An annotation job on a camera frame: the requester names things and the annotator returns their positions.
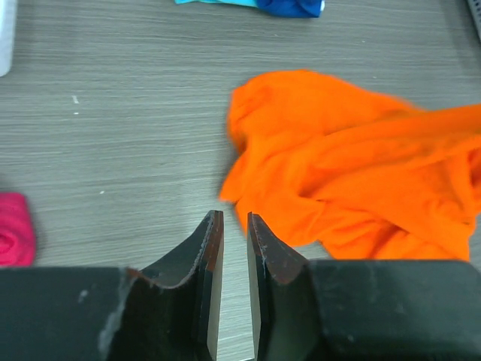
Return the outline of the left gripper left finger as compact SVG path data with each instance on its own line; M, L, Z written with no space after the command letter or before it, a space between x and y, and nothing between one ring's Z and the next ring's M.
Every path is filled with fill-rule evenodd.
M1 358L214 360L223 248L223 214L210 211L142 270L4 268Z

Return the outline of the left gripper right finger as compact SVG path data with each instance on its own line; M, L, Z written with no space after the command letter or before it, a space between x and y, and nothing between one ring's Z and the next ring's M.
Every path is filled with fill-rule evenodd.
M478 360L480 274L453 260L307 259L247 218L257 360Z

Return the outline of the orange t-shirt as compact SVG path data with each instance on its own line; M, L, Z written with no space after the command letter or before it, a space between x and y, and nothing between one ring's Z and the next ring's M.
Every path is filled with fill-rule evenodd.
M231 95L238 157L219 197L293 247L338 259L469 260L480 213L480 106L430 111L313 71Z

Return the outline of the pink cloth on table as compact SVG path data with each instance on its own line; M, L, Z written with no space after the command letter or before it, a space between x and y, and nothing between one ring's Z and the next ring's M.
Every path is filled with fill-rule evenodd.
M26 197L1 193L1 267L31 266L36 237Z

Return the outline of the folded blue t-shirt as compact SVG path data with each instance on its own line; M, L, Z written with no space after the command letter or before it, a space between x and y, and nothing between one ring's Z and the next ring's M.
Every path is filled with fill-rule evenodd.
M257 7L276 17L319 18L324 0L257 0Z

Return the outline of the folded teal t-shirt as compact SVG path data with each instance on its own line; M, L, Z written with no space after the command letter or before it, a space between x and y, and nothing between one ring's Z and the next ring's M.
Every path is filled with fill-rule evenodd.
M219 5L237 5L248 8L257 8L256 0L174 0L177 5L187 4L191 2L200 2L206 4L219 4Z

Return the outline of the white perforated plastic basket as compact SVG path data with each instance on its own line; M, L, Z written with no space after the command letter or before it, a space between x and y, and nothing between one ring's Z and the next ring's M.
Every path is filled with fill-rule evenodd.
M17 0L0 0L0 77L11 69L17 21Z

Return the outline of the white plastic bin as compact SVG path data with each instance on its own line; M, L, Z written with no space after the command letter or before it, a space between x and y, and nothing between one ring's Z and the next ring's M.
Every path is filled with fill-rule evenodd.
M466 0L466 3L469 7L478 38L481 39L481 0Z

